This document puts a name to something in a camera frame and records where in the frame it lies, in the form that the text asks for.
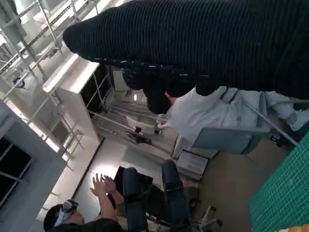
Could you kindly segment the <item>black knitted gloved right hand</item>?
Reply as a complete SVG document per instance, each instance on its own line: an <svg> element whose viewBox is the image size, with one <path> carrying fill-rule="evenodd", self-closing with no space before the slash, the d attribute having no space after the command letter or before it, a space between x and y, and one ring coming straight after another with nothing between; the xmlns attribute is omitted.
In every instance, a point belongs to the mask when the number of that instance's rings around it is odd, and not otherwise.
<svg viewBox="0 0 309 232"><path fill-rule="evenodd" d="M306 0L132 0L69 26L63 41L91 62L174 71L200 92L309 97Z"/></svg>

